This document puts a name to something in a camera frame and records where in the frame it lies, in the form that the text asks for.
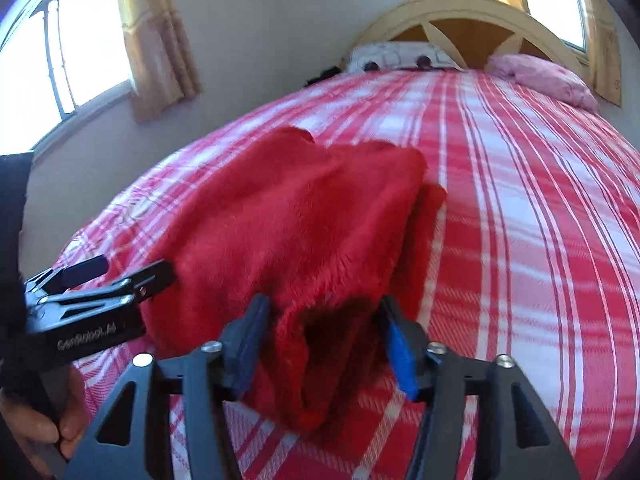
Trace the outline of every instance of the white wall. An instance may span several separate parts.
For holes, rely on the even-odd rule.
[[[136,124],[124,101],[56,145],[31,174],[26,275],[156,162],[337,64],[368,23],[405,0],[176,0],[205,92]]]
[[[640,48],[617,14],[616,32],[622,64],[622,108],[598,98],[600,113],[640,149]]]

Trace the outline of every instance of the pillow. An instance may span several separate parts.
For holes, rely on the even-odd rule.
[[[598,102],[586,83],[570,70],[545,59],[528,54],[491,56],[484,70],[563,103],[598,113]]]
[[[348,73],[376,70],[462,70],[439,46],[422,41],[387,41],[357,46],[351,53]]]

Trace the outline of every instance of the bed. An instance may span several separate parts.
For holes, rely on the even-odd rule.
[[[466,356],[513,355],[582,478],[602,478],[640,413],[638,153],[600,116],[478,70],[493,52],[527,52],[581,75],[558,38],[504,4],[415,0],[355,44],[425,38],[469,70],[340,75],[258,108],[140,177],[76,233],[58,264],[105,254],[107,281],[140,267],[198,183],[281,125],[324,144],[415,146],[428,177],[448,192],[418,320]],[[142,338],[78,363],[91,412],[132,357],[149,350]],[[422,416],[390,372],[353,399],[354,424],[331,439],[287,433],[239,403],[225,409],[249,479],[402,478]],[[474,413],[469,403],[459,478],[472,466]],[[170,424],[176,476],[188,478],[179,399]]]

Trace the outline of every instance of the dark object on bed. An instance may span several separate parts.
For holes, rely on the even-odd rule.
[[[421,70],[430,70],[431,59],[428,56],[418,56],[418,59],[415,60],[415,65]]]
[[[376,62],[369,61],[362,68],[365,72],[378,72],[380,70],[380,65]]]
[[[337,66],[332,66],[331,68],[327,68],[326,70],[322,70],[321,74],[318,77],[310,79],[306,82],[305,88],[311,85],[315,85],[325,79],[331,79],[334,76],[342,73],[342,69]]]

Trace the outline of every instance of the pink pillow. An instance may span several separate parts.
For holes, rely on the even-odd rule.
[[[598,113],[598,102],[585,82],[570,70],[545,59],[528,54],[491,56],[484,70],[564,103]]]

